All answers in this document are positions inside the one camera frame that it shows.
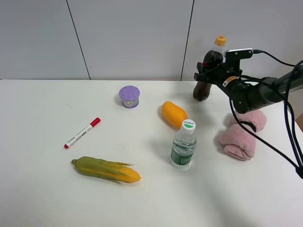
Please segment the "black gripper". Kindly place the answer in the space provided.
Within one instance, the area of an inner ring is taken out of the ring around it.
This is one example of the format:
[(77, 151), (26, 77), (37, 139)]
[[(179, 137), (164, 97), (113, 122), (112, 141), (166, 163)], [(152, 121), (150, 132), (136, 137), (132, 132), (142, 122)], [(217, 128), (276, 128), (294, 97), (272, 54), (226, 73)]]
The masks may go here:
[(196, 81), (212, 82), (220, 88), (226, 88), (228, 83), (238, 79), (242, 74), (239, 61), (224, 62), (208, 71), (203, 71), (203, 67), (202, 62), (197, 63), (198, 73), (194, 74), (194, 79)]

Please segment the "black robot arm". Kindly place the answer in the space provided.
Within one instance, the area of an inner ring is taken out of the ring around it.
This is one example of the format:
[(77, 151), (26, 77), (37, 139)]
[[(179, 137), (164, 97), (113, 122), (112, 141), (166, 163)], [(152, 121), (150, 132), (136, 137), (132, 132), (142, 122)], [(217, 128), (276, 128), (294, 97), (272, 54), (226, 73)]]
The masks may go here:
[(240, 61), (226, 61), (214, 68), (197, 63), (196, 81), (207, 82), (219, 87), (233, 102), (238, 113), (245, 114), (285, 99), (289, 78), (290, 89), (303, 87), (303, 67), (300, 65), (294, 75), (287, 73), (281, 78), (265, 77), (255, 85), (244, 80)]

